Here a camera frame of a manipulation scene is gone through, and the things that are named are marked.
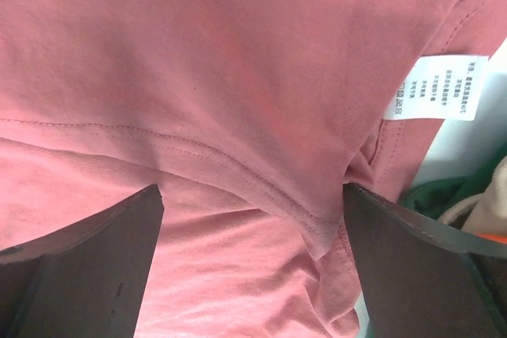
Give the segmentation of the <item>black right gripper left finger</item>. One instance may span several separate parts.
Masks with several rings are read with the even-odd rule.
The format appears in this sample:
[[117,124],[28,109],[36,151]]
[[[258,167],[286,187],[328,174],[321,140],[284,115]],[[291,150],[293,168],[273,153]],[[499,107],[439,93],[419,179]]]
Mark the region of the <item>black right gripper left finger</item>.
[[132,337],[164,206],[152,184],[1,251],[3,337]]

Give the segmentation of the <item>pink t-shirt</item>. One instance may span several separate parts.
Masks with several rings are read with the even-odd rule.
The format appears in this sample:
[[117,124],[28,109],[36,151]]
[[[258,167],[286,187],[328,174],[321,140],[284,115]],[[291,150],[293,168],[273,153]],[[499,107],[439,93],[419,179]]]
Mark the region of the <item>pink t-shirt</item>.
[[157,184],[138,337],[353,337],[342,187],[396,199],[438,120],[423,55],[492,55],[506,0],[1,0],[1,245]]

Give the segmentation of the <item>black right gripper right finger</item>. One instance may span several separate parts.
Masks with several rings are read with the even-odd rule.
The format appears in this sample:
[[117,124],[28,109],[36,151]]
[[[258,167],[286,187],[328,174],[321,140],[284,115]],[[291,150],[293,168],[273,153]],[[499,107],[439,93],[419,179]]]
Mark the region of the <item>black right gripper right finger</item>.
[[344,218],[376,337],[504,337],[506,246],[357,184]]

